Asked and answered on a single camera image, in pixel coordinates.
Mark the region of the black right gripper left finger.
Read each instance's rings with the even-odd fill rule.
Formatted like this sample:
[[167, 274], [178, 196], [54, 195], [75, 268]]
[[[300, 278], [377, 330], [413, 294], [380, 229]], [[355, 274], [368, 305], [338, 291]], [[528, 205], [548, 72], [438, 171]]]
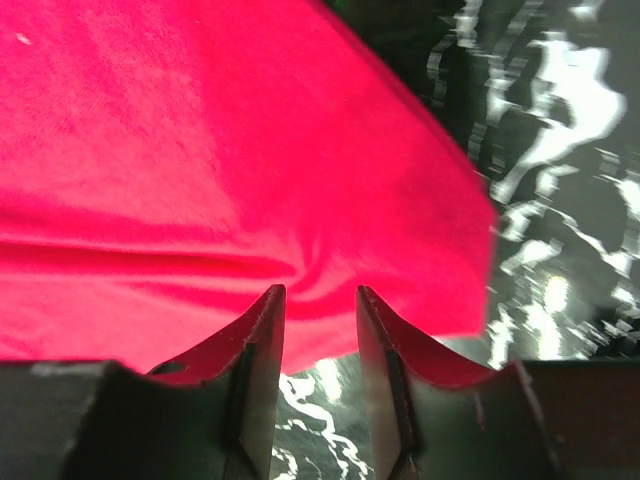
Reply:
[[1, 366], [5, 479], [265, 479], [286, 291], [147, 374], [115, 361]]

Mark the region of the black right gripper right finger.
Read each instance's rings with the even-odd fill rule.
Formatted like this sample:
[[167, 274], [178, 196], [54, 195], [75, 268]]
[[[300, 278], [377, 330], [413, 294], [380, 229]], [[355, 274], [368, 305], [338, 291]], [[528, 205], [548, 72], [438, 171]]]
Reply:
[[357, 334], [380, 479], [635, 479], [635, 360], [477, 364], [357, 292]]

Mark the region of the pink red t-shirt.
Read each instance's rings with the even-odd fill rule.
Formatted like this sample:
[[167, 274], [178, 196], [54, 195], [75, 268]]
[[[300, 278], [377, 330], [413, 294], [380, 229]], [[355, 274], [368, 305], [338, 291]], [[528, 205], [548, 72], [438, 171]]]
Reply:
[[287, 290], [287, 373], [372, 287], [485, 325], [495, 215], [436, 119], [317, 1], [1, 5], [1, 355], [141, 370]]

